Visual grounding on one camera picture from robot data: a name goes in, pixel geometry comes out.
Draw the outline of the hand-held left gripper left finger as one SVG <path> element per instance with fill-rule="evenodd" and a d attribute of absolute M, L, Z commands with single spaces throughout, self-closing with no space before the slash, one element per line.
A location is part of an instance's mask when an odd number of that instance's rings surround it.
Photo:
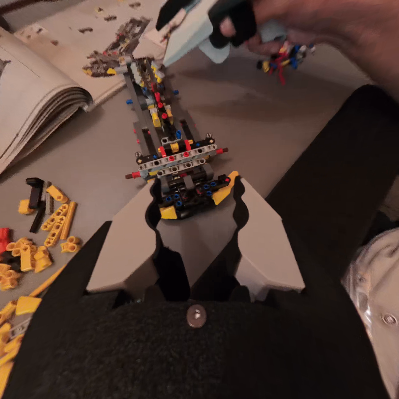
<path fill-rule="evenodd" d="M 87 284 L 90 293 L 124 290 L 143 296 L 158 280 L 154 257 L 162 246 L 160 182 L 150 180 L 112 219 Z"/>

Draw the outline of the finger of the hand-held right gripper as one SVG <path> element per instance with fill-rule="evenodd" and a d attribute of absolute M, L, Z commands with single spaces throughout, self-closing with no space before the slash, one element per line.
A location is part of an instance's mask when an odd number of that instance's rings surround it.
<path fill-rule="evenodd" d="M 163 65 L 171 66 L 195 48 L 213 63 L 220 63 L 220 49 L 210 40 L 214 26 L 209 16 L 216 0 L 166 1 L 156 22 L 157 41 L 166 41 Z"/>

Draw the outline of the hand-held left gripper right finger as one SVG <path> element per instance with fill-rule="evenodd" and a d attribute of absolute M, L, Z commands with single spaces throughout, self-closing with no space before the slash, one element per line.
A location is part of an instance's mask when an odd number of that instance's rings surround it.
<path fill-rule="evenodd" d="M 302 292 L 305 282 L 298 267 L 282 218 L 247 182 L 240 179 L 248 219 L 238 230 L 241 258 L 234 276 L 249 290 L 251 302 L 264 301 L 271 289 Z"/>

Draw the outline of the pile of yellow Lego pieces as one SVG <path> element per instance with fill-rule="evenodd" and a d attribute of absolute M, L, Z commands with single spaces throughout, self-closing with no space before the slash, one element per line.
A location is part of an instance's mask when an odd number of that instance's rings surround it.
<path fill-rule="evenodd" d="M 18 213 L 24 216 L 34 214 L 30 233 L 45 232 L 42 245 L 36 245 L 31 238 L 21 237 L 11 241 L 9 228 L 1 228 L 1 292 L 18 286 L 26 273 L 40 273 L 52 266 L 50 249 L 60 244 L 62 254 L 74 254 L 82 246 L 82 240 L 70 236 L 71 226 L 77 210 L 77 203 L 71 201 L 58 187 L 37 177 L 26 179 L 31 188 L 30 197 L 21 200 Z M 1 397 L 7 387 L 15 358 L 23 338 L 45 291 L 63 271 L 62 266 L 30 294 L 7 302 L 0 312 L 0 385 Z"/>

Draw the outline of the partly built lego chassis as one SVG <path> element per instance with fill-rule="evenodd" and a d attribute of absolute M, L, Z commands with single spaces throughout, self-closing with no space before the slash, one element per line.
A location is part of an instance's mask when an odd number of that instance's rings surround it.
<path fill-rule="evenodd" d="M 160 181 L 161 218 L 183 220 L 211 210 L 226 199 L 238 172 L 216 176 L 209 161 L 228 148 L 219 147 L 211 133 L 201 137 L 178 90 L 152 58 L 132 58 L 123 76 L 138 121 L 134 133 L 140 150 L 137 171 L 126 179 Z"/>

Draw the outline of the pile of lego pins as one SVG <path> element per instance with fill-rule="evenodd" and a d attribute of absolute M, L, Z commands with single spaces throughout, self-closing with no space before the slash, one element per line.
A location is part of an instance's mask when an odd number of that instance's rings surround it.
<path fill-rule="evenodd" d="M 281 85 L 285 85 L 284 69 L 291 67 L 293 70 L 297 70 L 304 59 L 314 54 L 315 51 L 314 43 L 307 46 L 305 44 L 293 44 L 286 40 L 277 53 L 272 54 L 268 59 L 257 61 L 256 68 L 268 75 L 275 74 Z"/>

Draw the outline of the lego instruction booklet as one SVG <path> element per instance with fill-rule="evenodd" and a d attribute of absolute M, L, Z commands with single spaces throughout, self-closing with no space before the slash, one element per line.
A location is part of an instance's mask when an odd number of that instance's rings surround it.
<path fill-rule="evenodd" d="M 160 58 L 146 38 L 164 1 L 83 1 L 16 33 L 1 28 L 0 171 L 44 142 L 80 108 L 125 86 L 107 74 L 127 56 Z"/>

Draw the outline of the person's right hand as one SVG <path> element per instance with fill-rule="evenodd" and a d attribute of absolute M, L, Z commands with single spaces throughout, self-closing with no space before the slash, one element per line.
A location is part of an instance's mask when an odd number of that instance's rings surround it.
<path fill-rule="evenodd" d="M 276 20 L 289 41 L 331 45 L 371 77 L 362 36 L 372 5 L 362 0 L 260 0 L 252 1 L 252 10 L 258 26 Z"/>

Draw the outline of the black dimpled cloth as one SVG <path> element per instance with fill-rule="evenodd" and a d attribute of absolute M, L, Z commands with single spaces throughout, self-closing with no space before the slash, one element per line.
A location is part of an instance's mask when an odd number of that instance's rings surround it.
<path fill-rule="evenodd" d="M 260 319 L 265 398 L 389 398 L 341 281 L 398 172 L 398 104 L 355 90 L 267 197 L 306 288 L 270 293 Z"/>

